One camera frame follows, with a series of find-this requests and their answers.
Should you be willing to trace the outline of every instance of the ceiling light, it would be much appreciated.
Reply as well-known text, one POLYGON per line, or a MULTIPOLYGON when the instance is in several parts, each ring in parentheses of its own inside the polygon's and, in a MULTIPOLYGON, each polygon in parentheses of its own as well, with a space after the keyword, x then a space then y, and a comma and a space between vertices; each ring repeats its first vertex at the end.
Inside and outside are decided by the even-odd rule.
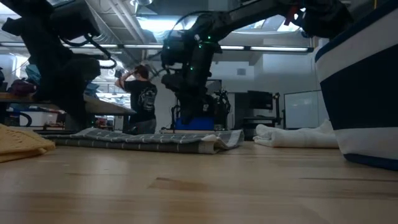
POLYGON ((244 50, 243 46, 221 46, 223 50, 244 50))
MULTIPOLYGON (((117 44, 100 44, 101 47, 103 48, 109 48, 109 49, 114 49, 117 48, 118 45, 117 44)), ((96 48, 94 45, 92 44, 85 44, 83 46, 81 46, 83 48, 96 48)))
POLYGON ((127 49, 162 49, 163 45, 160 44, 126 44, 127 49))
MULTIPOLYGON (((177 21, 173 19, 148 19, 144 17, 137 17, 137 19, 141 28, 151 32, 164 32, 166 30, 171 30, 177 21)), ((174 30, 183 29, 184 27, 181 22, 174 27, 174 30)))
POLYGON ((250 47, 250 50, 275 52, 307 52, 307 47, 250 47))
POLYGON ((154 0, 131 0, 130 4, 134 6, 136 3, 138 3, 142 6, 147 6, 149 4, 152 4, 152 2, 154 2, 154 0))
MULTIPOLYGON (((66 46, 66 47, 72 47, 71 45, 67 45, 67 44, 63 44, 63 45, 66 46)), ((95 48, 95 47, 92 44, 85 44, 85 45, 83 45, 81 47, 78 47, 78 48, 95 48)))
POLYGON ((5 42, 1 43, 3 47, 25 47, 24 43, 5 42))

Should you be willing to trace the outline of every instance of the workbench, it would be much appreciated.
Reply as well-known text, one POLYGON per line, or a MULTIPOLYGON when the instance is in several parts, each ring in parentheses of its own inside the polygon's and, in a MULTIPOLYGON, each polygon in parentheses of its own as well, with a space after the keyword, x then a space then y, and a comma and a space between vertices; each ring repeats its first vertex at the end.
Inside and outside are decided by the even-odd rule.
MULTIPOLYGON (((117 105, 116 103, 101 101, 92 96, 85 95, 84 100, 88 114, 98 116, 123 116, 123 132, 126 132, 129 128, 129 116, 136 113, 129 108, 117 105)), ((32 99, 32 95, 27 97, 18 97, 10 93, 0 93, 0 123, 4 123, 4 117, 6 115, 5 112, 10 103, 29 104, 32 106, 41 106, 43 108, 59 110, 57 106, 49 101, 34 101, 32 99)))
POLYGON ((398 175, 338 149, 58 147, 0 164, 1 223, 397 223, 398 175))

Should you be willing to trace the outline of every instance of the fluorescent light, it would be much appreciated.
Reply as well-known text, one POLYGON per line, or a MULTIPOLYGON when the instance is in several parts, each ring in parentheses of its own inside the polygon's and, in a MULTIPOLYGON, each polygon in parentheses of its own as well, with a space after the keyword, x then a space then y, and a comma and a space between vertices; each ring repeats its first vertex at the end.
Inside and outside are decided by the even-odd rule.
POLYGON ((127 49, 162 49, 163 45, 160 44, 126 44, 127 49))
MULTIPOLYGON (((177 20, 171 19, 148 19, 144 17, 137 17, 139 25, 141 28, 145 30, 149 30, 151 32, 164 32, 166 30, 173 29, 177 20)), ((182 23, 178 23, 174 30, 183 30, 184 27, 182 23)))
POLYGON ((250 50, 275 51, 275 52, 306 52, 307 47, 250 47, 250 50))
MULTIPOLYGON (((0 42, 0 46, 2 47, 25 47, 24 43, 17 42, 0 42)), ((67 47, 73 49, 94 49, 95 46, 92 44, 86 44, 82 47, 71 47, 69 45, 65 45, 67 47)), ((163 48, 161 44, 126 44, 124 46, 119 46, 117 44, 100 44, 100 46, 108 49, 144 49, 144 50, 159 50, 163 48)), ((273 51, 273 52, 307 52, 307 47, 263 47, 263 46, 252 46, 252 47, 244 47, 244 46, 221 46, 223 50, 255 50, 255 51, 273 51)))
POLYGON ((103 81, 92 81, 91 83, 99 84, 99 85, 113 85, 114 82, 103 82, 103 81))
POLYGON ((6 43, 1 43, 3 47, 25 47, 24 43, 12 43, 12 42, 6 42, 6 43))
POLYGON ((117 44, 100 44, 101 47, 103 48, 117 48, 117 44))
POLYGON ((243 46, 221 46, 223 50, 244 50, 243 46))

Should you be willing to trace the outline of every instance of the white towel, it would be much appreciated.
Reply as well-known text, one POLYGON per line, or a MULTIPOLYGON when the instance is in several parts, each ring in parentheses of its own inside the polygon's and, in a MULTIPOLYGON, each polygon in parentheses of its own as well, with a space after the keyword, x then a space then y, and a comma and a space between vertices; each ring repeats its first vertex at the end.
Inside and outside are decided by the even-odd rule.
POLYGON ((338 148, 336 136, 329 120, 318 128, 288 131, 259 124, 256 127, 256 144, 269 147, 338 148))

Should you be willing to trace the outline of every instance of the yellow fabric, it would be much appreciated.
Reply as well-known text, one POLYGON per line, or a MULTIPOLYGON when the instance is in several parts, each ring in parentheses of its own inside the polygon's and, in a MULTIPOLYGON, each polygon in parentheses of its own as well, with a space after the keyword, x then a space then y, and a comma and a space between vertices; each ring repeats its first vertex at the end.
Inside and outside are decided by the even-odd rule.
POLYGON ((39 156, 54 149, 54 142, 33 131, 22 131, 0 124, 0 162, 39 156))

